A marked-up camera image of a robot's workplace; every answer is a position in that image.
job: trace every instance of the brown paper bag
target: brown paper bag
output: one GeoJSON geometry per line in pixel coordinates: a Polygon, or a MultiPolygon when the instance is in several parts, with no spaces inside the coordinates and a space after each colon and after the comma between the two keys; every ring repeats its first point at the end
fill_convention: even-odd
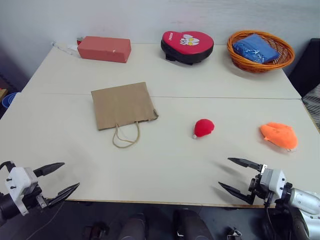
{"type": "MultiPolygon", "coordinates": [[[[95,90],[91,92],[91,95],[98,129],[116,127],[113,136],[114,145],[116,145],[115,136],[119,138],[118,127],[136,123],[138,127],[137,141],[140,135],[138,123],[158,118],[145,82],[95,90]]],[[[136,142],[120,140],[132,144],[136,142]]]]}

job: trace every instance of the cartoon graphic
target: cartoon graphic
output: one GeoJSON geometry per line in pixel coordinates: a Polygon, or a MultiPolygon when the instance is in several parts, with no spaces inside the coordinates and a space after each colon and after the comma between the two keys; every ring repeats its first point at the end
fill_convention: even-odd
{"type": "Polygon", "coordinates": [[[189,34],[184,34],[183,38],[180,39],[180,44],[194,46],[194,45],[199,44],[199,39],[194,38],[193,36],[191,36],[189,34]]]}

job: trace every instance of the paper bag handle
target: paper bag handle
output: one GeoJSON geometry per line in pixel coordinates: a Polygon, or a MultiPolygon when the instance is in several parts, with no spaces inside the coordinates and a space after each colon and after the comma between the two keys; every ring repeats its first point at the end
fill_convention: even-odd
{"type": "Polygon", "coordinates": [[[115,145],[115,146],[116,146],[117,148],[119,148],[119,149],[125,149],[125,148],[127,148],[127,147],[132,146],[132,145],[135,144],[136,142],[138,142],[138,140],[139,140],[139,138],[140,138],[140,127],[139,127],[139,123],[138,123],[137,121],[135,122],[135,125],[136,125],[136,128],[137,128],[138,134],[137,134],[136,139],[135,139],[134,141],[130,141],[130,140],[122,139],[122,138],[119,137],[119,135],[118,135],[119,126],[118,126],[118,124],[117,124],[117,125],[115,126],[115,132],[114,132],[113,138],[112,138],[112,143],[113,143],[113,145],[115,145]],[[121,140],[121,141],[123,141],[123,142],[127,142],[127,143],[130,143],[130,144],[127,145],[127,146],[119,146],[119,145],[117,145],[117,144],[115,143],[115,137],[117,137],[119,140],[121,140]]]}

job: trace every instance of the robotic arm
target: robotic arm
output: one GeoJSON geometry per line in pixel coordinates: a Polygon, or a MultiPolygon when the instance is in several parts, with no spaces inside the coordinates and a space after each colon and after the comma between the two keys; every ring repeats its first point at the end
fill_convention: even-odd
{"type": "Polygon", "coordinates": [[[251,180],[248,189],[250,195],[244,195],[238,189],[219,182],[225,190],[251,205],[258,196],[264,200],[266,209],[270,204],[276,203],[276,208],[291,213],[292,228],[299,240],[320,239],[320,198],[315,192],[292,188],[293,185],[286,182],[282,170],[269,169],[265,164],[257,164],[246,159],[228,159],[242,167],[255,169],[259,174],[251,180]]]}
{"type": "Polygon", "coordinates": [[[0,226],[18,214],[25,216],[29,213],[28,209],[37,206],[40,206],[42,209],[47,207],[52,208],[68,198],[80,183],[60,191],[52,199],[44,198],[42,189],[38,185],[38,177],[50,174],[62,165],[64,165],[63,162],[57,162],[32,171],[29,167],[16,167],[11,161],[0,164],[0,169],[6,166],[9,172],[5,182],[9,193],[4,195],[0,192],[0,226]]]}

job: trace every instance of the red box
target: red box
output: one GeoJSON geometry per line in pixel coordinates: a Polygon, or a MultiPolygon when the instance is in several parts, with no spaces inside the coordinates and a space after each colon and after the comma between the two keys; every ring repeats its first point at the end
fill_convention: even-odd
{"type": "Polygon", "coordinates": [[[78,46],[83,59],[126,63],[131,52],[130,39],[86,36],[78,46]]]}

